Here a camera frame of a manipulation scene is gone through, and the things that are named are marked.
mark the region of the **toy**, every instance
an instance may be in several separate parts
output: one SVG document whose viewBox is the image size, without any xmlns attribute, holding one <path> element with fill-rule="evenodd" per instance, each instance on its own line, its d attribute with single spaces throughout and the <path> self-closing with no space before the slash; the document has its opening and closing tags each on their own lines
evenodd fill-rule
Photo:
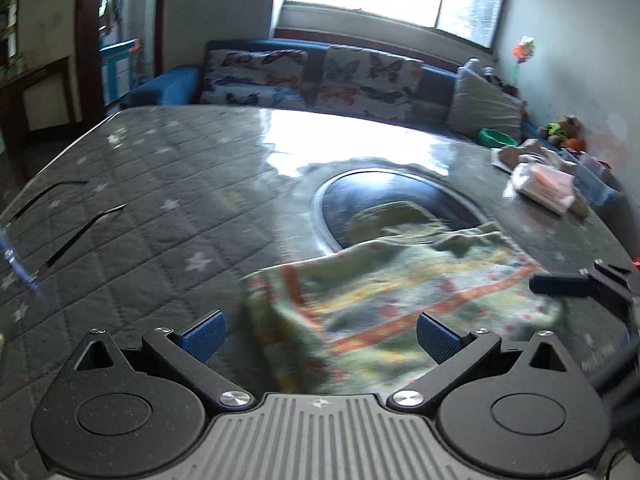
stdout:
<svg viewBox="0 0 640 480">
<path fill-rule="evenodd" d="M 586 143 L 579 139 L 582 125 L 574 115 L 563 116 L 557 123 L 549 123 L 538 129 L 538 135 L 555 146 L 566 146 L 577 152 L 583 152 Z"/>
<path fill-rule="evenodd" d="M 516 64 L 511 68 L 511 75 L 513 75 L 513 86 L 518 87 L 518 76 L 520 75 L 520 65 L 526 63 L 533 57 L 536 51 L 536 45 L 533 38 L 529 36 L 523 36 L 520 42 L 513 49 L 513 57 L 516 59 Z"/>
</svg>

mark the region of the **floral blanket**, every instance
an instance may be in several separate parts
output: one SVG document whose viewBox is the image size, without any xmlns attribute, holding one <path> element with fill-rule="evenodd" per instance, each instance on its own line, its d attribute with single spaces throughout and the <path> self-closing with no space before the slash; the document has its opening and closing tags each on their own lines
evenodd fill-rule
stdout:
<svg viewBox="0 0 640 480">
<path fill-rule="evenodd" d="M 417 343 L 421 312 L 515 340 L 561 320 L 562 303 L 529 291 L 540 266 L 496 224 L 429 238 L 368 240 L 242 280 L 283 392 L 387 396 L 417 379 L 435 366 Z"/>
</svg>

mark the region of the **gray pillow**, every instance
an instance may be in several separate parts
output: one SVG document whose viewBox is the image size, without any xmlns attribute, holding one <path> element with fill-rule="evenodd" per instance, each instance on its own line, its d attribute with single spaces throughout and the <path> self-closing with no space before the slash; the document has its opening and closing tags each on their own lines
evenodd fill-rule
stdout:
<svg viewBox="0 0 640 480">
<path fill-rule="evenodd" d="M 473 70 L 460 67 L 447 128 L 473 138 L 482 128 L 491 128 L 520 140 L 520 109 L 520 100 L 505 94 Z"/>
</svg>

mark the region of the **butterfly cushion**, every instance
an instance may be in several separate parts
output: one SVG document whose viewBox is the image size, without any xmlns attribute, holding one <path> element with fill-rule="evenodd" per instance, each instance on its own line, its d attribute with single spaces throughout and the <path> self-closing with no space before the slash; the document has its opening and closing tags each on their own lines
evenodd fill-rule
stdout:
<svg viewBox="0 0 640 480">
<path fill-rule="evenodd" d="M 203 90 L 224 85 L 264 85 L 300 88 L 307 53 L 302 50 L 211 50 Z"/>
<path fill-rule="evenodd" d="M 325 84 L 319 89 L 316 108 L 339 115 L 399 123 L 410 122 L 413 117 L 412 100 L 405 92 L 385 92 L 368 86 L 354 88 Z"/>
<path fill-rule="evenodd" d="M 331 46 L 316 107 L 340 115 L 410 122 L 421 67 L 415 59 Z"/>
<path fill-rule="evenodd" d="M 269 108 L 304 110 L 306 103 L 292 88 L 280 86 L 256 86 L 244 84 L 216 85 L 202 92 L 200 104 L 206 105 L 250 105 Z"/>
<path fill-rule="evenodd" d="M 329 47 L 322 82 L 332 85 L 369 86 L 381 91 L 415 92 L 422 63 L 407 57 L 351 46 Z"/>
</svg>

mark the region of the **stuffed toy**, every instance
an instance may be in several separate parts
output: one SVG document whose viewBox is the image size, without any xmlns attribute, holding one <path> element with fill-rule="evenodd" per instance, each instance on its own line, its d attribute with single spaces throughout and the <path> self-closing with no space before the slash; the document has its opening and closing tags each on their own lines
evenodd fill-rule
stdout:
<svg viewBox="0 0 640 480">
<path fill-rule="evenodd" d="M 580 139 L 580 131 L 582 125 L 575 115 L 561 117 L 557 123 L 549 123 L 538 129 L 538 135 L 555 146 L 566 147 L 583 152 L 586 149 L 586 143 Z"/>
</svg>

